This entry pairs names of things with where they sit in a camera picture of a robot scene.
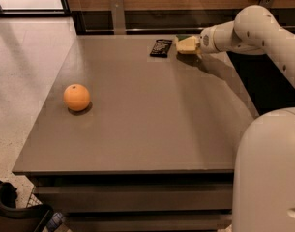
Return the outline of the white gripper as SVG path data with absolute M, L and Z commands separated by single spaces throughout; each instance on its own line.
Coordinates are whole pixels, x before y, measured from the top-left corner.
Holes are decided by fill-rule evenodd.
M 214 43 L 214 34 L 216 27 L 208 27 L 202 30 L 199 40 L 193 36 L 193 40 L 177 42 L 175 38 L 176 50 L 180 54 L 198 54 L 200 50 L 203 53 L 217 53 L 218 50 Z

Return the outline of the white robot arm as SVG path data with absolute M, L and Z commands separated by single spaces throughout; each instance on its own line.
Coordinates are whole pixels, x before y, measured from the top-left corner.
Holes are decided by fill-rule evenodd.
M 266 8 L 245 7 L 234 20 L 177 36 L 181 54 L 266 54 L 295 89 L 295 34 Z M 266 113 L 247 128 L 237 152 L 232 232 L 295 232 L 295 107 Z

